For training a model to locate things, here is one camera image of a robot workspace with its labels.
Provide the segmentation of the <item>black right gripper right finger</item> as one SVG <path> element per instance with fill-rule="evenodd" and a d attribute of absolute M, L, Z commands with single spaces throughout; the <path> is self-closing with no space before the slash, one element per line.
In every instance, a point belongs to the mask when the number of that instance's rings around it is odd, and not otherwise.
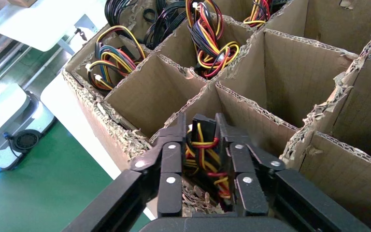
<path fill-rule="evenodd" d="M 254 146 L 249 135 L 215 115 L 233 214 L 222 218 L 225 232 L 368 232 L 363 222 L 299 172 Z"/>

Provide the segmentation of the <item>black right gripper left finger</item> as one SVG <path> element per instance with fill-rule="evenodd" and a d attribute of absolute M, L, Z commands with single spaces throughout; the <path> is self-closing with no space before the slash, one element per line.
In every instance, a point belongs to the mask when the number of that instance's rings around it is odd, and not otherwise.
<path fill-rule="evenodd" d="M 65 232 L 129 232 L 146 204 L 154 198 L 157 218 L 182 215 L 182 162 L 186 118 L 159 132 L 156 144 L 136 157 L 127 170 L 108 185 L 71 223 Z"/>

